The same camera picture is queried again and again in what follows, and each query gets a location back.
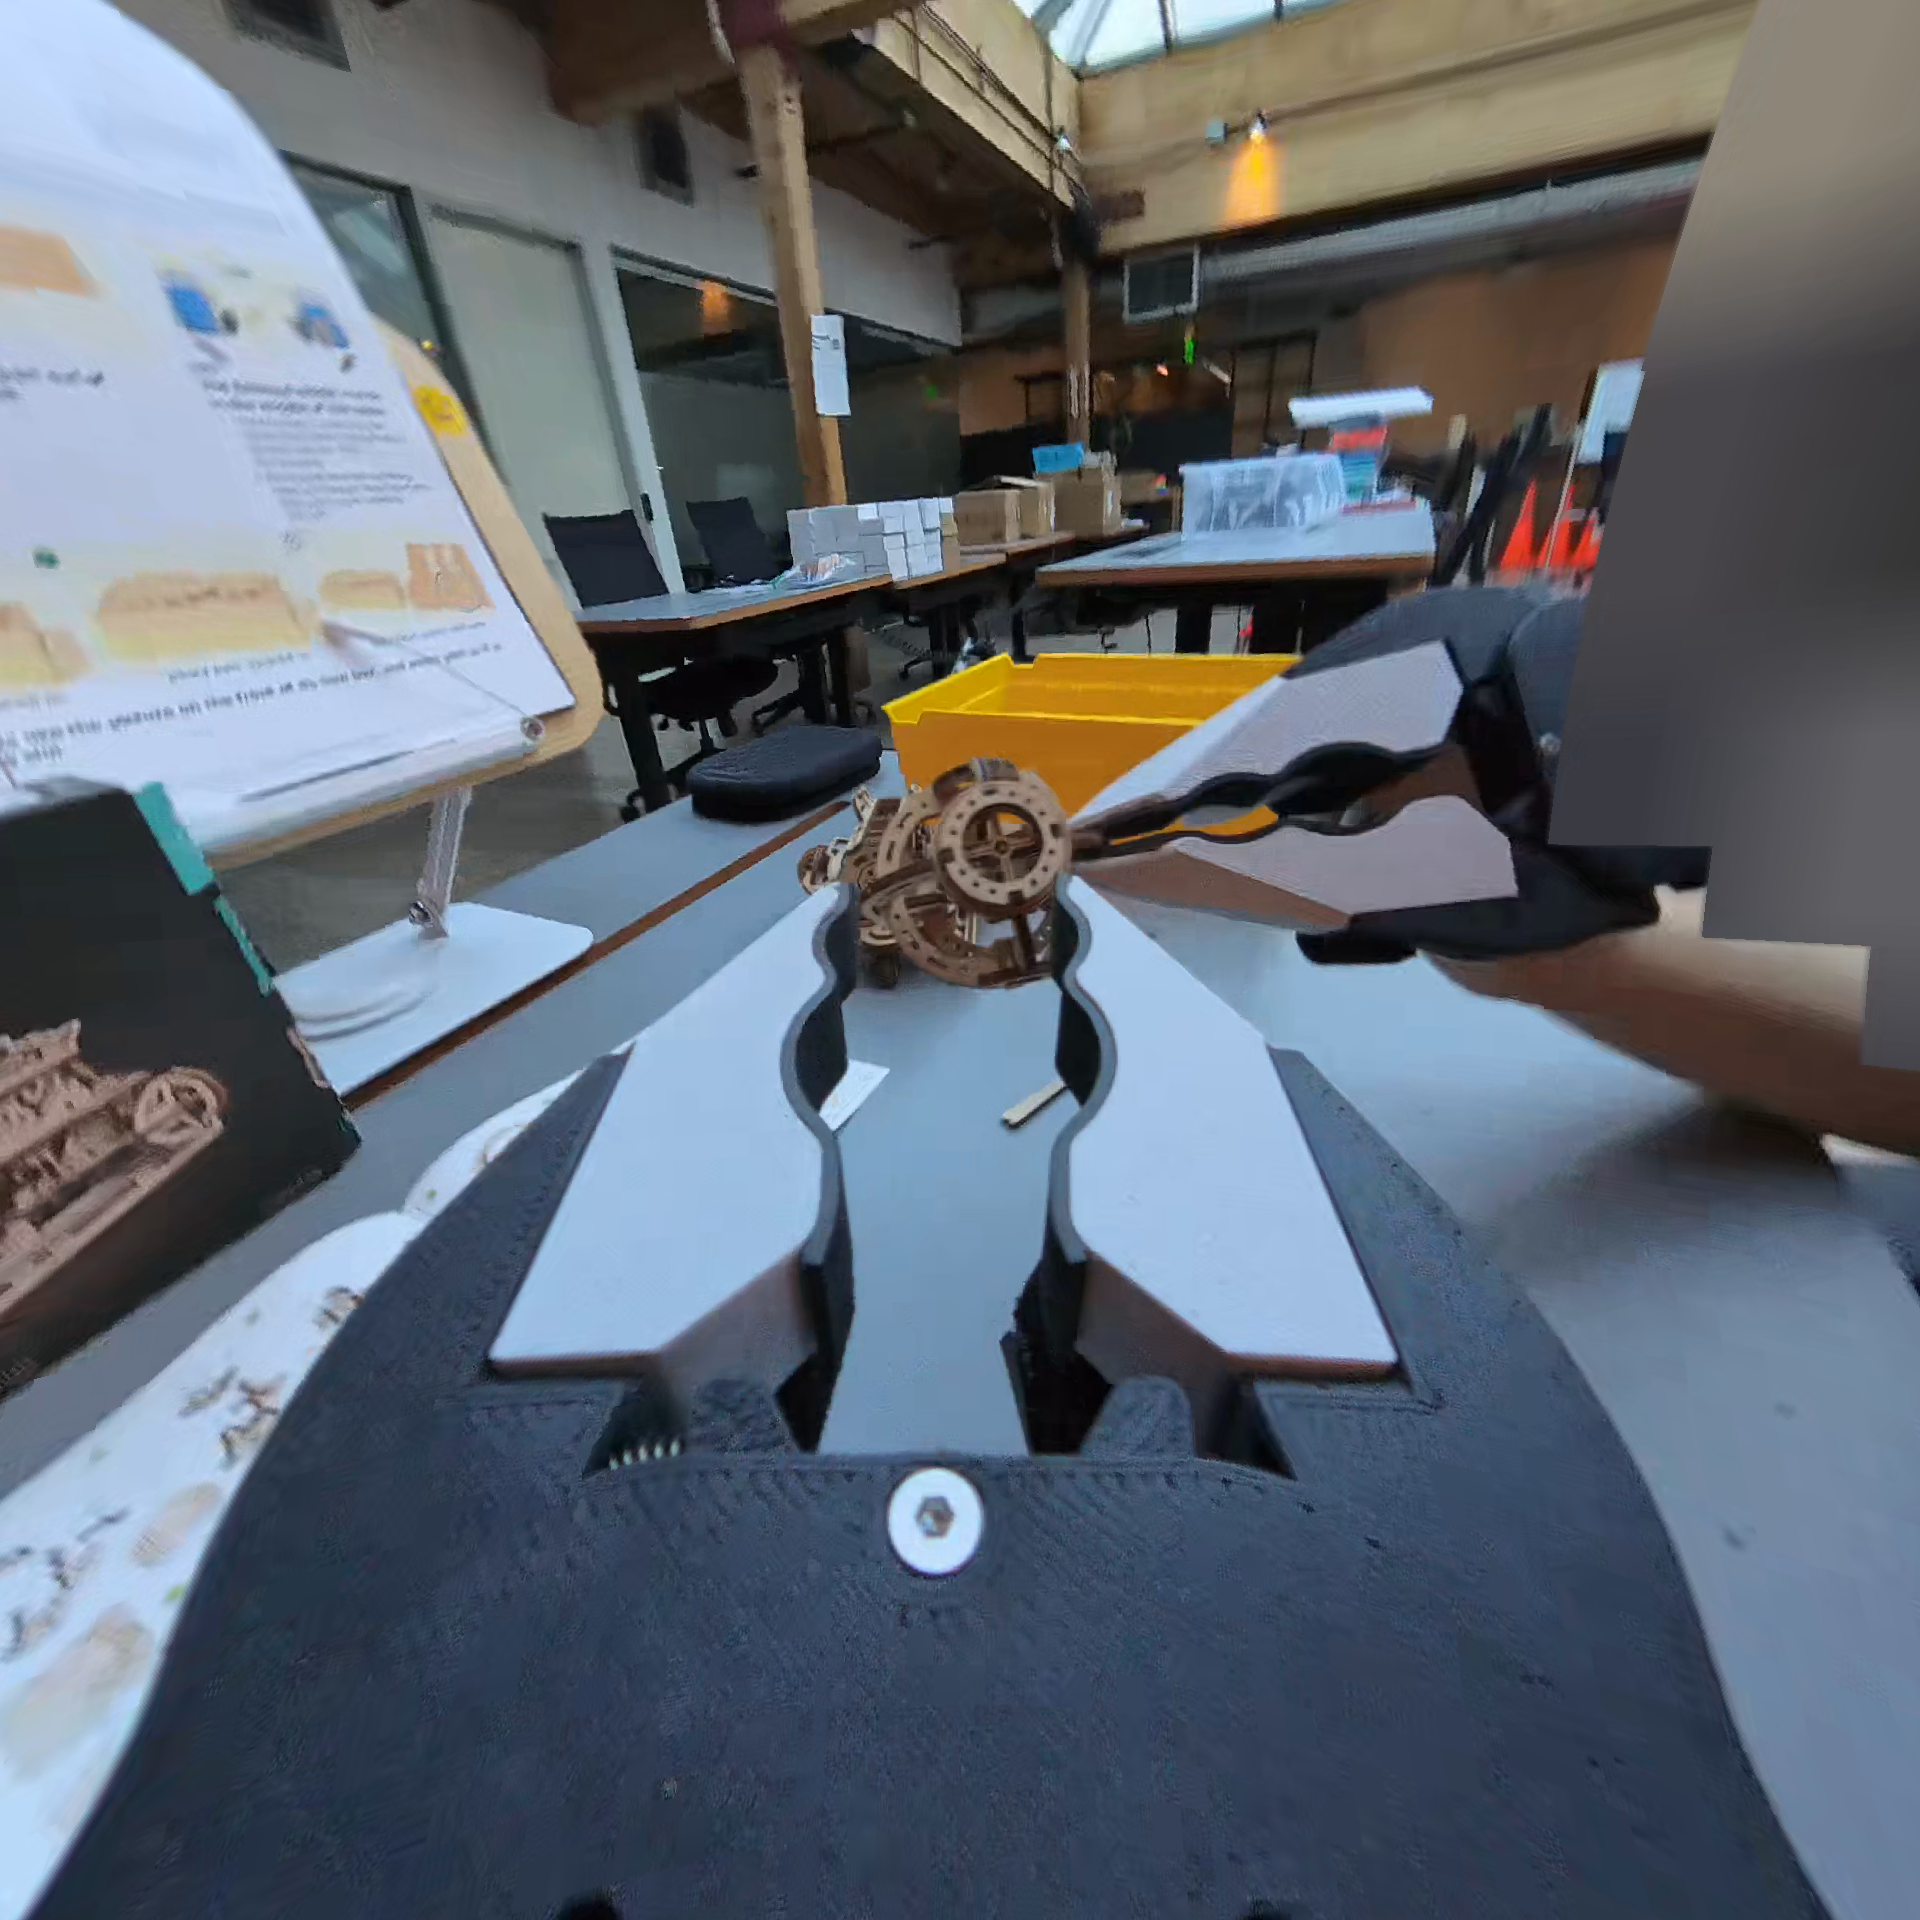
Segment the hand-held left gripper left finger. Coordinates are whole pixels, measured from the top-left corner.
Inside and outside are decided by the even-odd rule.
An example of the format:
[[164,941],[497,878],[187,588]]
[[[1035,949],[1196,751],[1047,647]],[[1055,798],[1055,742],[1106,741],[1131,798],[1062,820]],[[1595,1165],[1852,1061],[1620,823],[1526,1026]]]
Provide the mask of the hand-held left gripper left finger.
[[720,1384],[816,1450],[856,1314],[832,1102],[857,894],[826,884],[623,1050],[490,1349],[505,1378]]

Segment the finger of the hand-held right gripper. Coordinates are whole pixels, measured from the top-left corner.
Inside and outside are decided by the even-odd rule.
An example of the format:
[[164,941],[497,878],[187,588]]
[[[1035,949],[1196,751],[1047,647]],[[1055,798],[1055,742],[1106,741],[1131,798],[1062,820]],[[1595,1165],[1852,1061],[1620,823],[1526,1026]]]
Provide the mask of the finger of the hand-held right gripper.
[[1521,895],[1511,841],[1455,796],[1416,799],[1362,826],[1279,823],[1236,837],[1175,832],[1142,849],[1087,849],[1076,876],[1116,900],[1284,929],[1342,929],[1378,913]]
[[1152,751],[1073,815],[1076,846],[1158,846],[1330,824],[1448,748],[1468,694],[1440,640],[1265,681]]

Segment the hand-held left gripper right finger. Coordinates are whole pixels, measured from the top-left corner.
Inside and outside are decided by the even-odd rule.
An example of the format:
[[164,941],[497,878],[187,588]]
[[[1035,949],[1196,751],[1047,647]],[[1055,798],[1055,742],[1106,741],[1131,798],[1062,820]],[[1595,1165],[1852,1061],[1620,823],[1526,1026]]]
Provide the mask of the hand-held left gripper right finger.
[[1265,1384],[1401,1354],[1263,1030],[1084,879],[1049,917],[1043,1247],[1003,1340],[1032,1453],[1281,1453]]

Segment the small wooden model assembly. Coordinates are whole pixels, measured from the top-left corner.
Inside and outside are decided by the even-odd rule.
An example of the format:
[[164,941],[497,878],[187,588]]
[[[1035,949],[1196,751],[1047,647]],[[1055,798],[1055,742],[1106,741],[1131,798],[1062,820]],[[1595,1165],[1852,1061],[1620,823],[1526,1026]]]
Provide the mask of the small wooden model assembly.
[[1047,783],[1009,759],[971,759],[900,804],[874,900],[916,969],[1006,990],[1044,973],[1071,861],[1065,809]]

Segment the person's right forearm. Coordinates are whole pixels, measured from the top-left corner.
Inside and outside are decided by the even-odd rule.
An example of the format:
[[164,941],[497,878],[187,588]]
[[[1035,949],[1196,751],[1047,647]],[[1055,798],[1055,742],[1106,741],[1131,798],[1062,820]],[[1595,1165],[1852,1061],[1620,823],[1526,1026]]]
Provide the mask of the person's right forearm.
[[1904,1160],[1918,1153],[1916,1072],[1864,1056],[1868,950],[1705,934],[1703,894],[1662,890],[1660,918],[1564,950],[1464,961],[1462,990],[1532,1006],[1732,1111]]

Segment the large wooden model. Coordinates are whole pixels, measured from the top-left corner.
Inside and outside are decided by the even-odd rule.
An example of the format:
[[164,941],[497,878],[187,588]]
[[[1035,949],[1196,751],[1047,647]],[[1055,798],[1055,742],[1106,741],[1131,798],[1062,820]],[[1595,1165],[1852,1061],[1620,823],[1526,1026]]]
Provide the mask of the large wooden model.
[[911,783],[900,798],[880,799],[868,785],[854,796],[851,834],[807,848],[798,876],[806,890],[832,884],[857,890],[857,958],[866,985],[889,991],[905,970],[898,938],[900,900],[914,879],[930,873],[930,837],[939,804],[930,788]]

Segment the black model kit box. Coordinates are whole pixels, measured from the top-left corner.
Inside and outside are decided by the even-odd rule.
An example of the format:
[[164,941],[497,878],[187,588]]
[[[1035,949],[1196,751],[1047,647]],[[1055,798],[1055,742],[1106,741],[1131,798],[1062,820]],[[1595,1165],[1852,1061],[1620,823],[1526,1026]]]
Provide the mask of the black model kit box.
[[360,1145],[156,785],[4,799],[3,1030],[4,1398]]

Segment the grey desk with wooden edge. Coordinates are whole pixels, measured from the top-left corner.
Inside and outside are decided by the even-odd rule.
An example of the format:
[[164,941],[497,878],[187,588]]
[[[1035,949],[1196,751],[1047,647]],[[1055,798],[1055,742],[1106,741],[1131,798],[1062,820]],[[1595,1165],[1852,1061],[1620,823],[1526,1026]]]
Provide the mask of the grey desk with wooden edge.
[[1433,509],[1409,498],[1310,528],[1152,534],[1040,569],[1073,617],[1127,626],[1175,614],[1177,656],[1211,649],[1215,612],[1247,610],[1258,656],[1308,654],[1394,597],[1422,591],[1436,560]]
[[656,742],[656,684],[684,663],[731,656],[800,660],[800,705],[816,725],[851,727],[848,633],[876,610],[880,580],[811,590],[756,583],[738,590],[666,591],[577,614],[600,670],[609,708],[626,742],[634,791],[620,802],[624,824],[680,798]]

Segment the yellow plastic bin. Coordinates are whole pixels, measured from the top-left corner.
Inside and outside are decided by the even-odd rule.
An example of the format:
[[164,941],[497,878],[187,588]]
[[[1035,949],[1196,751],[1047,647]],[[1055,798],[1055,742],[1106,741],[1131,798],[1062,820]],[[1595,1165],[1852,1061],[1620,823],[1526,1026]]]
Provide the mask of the yellow plastic bin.
[[1011,760],[1079,809],[1142,760],[1204,725],[1296,656],[998,656],[884,705],[907,783]]

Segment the black mesh chair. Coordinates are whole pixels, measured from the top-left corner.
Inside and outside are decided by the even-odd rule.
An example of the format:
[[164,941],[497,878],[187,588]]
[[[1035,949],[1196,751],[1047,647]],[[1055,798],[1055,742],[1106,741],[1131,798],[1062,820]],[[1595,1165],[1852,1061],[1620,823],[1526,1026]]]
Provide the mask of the black mesh chair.
[[865,727],[779,727],[697,759],[686,796],[718,823],[778,823],[844,799],[878,775],[880,759],[880,741]]

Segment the stack of white boxes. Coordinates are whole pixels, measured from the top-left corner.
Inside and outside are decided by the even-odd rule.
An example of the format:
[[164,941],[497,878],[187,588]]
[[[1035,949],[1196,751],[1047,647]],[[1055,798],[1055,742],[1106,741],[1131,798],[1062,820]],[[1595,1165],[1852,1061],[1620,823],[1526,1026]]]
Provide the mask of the stack of white boxes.
[[792,509],[792,569],[807,588],[888,580],[911,584],[958,562],[952,496],[911,496]]

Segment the black office chair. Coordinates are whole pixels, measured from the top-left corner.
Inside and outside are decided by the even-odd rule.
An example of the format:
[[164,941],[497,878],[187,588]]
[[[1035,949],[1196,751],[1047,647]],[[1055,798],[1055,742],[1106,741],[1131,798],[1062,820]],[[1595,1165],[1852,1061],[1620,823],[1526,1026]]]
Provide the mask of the black office chair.
[[746,496],[694,498],[686,513],[714,588],[768,584],[784,569]]
[[[634,511],[547,513],[545,528],[583,612],[666,593],[666,575]],[[666,663],[663,656],[644,656],[607,638],[590,638],[588,645],[638,776],[626,802],[630,815],[667,804],[694,760],[718,751],[715,733],[737,733],[737,708],[775,686],[779,672],[767,656],[703,654]],[[697,751],[676,769],[660,760],[659,719],[697,736]]]

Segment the open instruction booklet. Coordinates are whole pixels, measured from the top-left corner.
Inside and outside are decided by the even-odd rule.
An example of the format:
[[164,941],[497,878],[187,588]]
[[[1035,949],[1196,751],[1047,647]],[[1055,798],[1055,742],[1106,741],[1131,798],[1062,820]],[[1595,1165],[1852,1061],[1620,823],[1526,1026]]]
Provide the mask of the open instruction booklet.
[[446,1146],[398,1208],[282,1262],[180,1357],[4,1498],[4,1797],[59,1797],[137,1713],[210,1536],[368,1292],[572,1074]]

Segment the wooden post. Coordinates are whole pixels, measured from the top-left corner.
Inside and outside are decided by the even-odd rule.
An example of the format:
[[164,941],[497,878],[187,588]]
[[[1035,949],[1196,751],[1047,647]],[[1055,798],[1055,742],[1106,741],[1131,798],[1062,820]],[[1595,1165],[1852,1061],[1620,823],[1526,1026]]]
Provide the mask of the wooden post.
[[800,73],[788,50],[775,40],[742,52],[737,73],[775,266],[775,306],[806,501],[809,508],[848,504],[840,421],[823,414],[811,367],[811,321],[826,316],[828,306]]

